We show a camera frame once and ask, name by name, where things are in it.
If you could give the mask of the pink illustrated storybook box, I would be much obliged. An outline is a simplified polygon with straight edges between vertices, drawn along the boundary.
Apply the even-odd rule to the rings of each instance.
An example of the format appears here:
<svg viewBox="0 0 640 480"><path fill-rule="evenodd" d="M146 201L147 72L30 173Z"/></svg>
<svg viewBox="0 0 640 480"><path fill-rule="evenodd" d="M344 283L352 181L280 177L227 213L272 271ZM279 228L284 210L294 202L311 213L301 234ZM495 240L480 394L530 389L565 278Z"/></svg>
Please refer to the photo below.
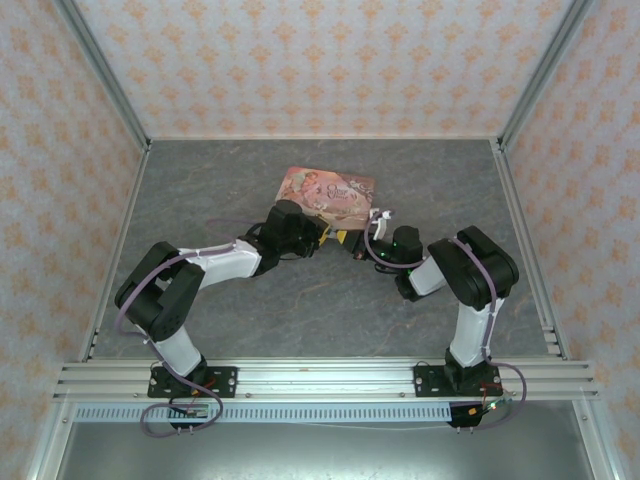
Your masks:
<svg viewBox="0 0 640 480"><path fill-rule="evenodd" d="M375 186L372 177L290 167L275 200L297 203L306 215L320 215L334 230L363 230Z"/></svg>

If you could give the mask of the grey metal shelf panel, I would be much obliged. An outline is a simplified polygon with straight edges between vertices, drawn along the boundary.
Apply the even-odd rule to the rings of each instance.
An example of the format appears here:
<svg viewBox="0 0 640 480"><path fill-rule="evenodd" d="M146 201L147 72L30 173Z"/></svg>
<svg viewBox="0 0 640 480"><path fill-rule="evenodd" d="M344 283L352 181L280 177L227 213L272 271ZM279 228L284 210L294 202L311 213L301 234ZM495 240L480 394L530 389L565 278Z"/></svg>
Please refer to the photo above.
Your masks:
<svg viewBox="0 0 640 480"><path fill-rule="evenodd" d="M168 439L77 424L57 480L594 480L575 427L547 419L474 434L220 424Z"/></svg>

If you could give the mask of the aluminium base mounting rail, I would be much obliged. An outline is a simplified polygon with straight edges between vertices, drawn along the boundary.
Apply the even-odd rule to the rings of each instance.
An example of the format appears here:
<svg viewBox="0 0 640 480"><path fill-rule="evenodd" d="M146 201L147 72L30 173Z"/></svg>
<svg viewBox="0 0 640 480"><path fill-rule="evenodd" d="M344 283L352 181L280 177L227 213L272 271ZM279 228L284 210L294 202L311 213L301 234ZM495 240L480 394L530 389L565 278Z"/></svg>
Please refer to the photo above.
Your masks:
<svg viewBox="0 0 640 480"><path fill-rule="evenodd" d="M258 402L408 402L417 397L412 357L378 358L230 358L213 366L238 369L235 401ZM603 389L587 361L558 356L510 358L500 363L501 385L514 399L597 399ZM147 400L151 363L143 359L94 359L62 367L53 397L58 401Z"/></svg>

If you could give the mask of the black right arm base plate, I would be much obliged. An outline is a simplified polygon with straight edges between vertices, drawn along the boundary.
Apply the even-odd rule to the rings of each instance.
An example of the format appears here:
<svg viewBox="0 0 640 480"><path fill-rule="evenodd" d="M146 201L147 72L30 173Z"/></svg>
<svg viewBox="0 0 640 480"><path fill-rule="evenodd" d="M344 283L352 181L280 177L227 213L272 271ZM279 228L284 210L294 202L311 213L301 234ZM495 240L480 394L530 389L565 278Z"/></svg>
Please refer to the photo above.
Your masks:
<svg viewBox="0 0 640 480"><path fill-rule="evenodd" d="M413 377L417 397L471 398L503 394L499 370L484 362L467 368L457 364L418 363L413 368Z"/></svg>

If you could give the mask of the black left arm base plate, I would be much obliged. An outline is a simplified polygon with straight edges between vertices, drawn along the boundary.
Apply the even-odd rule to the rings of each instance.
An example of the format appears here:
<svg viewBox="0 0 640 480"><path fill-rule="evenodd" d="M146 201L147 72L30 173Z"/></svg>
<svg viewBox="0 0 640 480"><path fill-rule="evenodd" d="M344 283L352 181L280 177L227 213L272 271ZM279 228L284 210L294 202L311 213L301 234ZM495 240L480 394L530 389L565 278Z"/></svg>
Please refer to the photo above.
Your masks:
<svg viewBox="0 0 640 480"><path fill-rule="evenodd" d="M236 367L207 366L199 368L187 379L194 384L201 385L220 398L234 398L237 386L238 369ZM202 393L178 381L164 367L155 366L151 369L147 396L149 398L188 398L201 396Z"/></svg>

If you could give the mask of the aluminium corner post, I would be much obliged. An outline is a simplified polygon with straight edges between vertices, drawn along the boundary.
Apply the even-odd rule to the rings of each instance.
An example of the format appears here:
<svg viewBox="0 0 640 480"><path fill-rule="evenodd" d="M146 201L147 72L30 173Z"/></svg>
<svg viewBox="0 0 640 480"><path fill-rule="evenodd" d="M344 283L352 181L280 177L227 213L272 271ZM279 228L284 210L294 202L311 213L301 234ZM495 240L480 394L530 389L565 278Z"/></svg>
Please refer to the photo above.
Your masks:
<svg viewBox="0 0 640 480"><path fill-rule="evenodd" d="M506 126L497 137L497 145L501 152L506 152L513 144L594 1L571 0L566 14L534 69Z"/></svg>
<svg viewBox="0 0 640 480"><path fill-rule="evenodd" d="M142 123L133 109L121 83L117 79L103 49L100 47L88 22L84 18L76 0L52 0L60 15L75 36L79 47L93 68L93 71L104 87L108 97L124 122L134 141L147 152L151 138L147 135Z"/></svg>

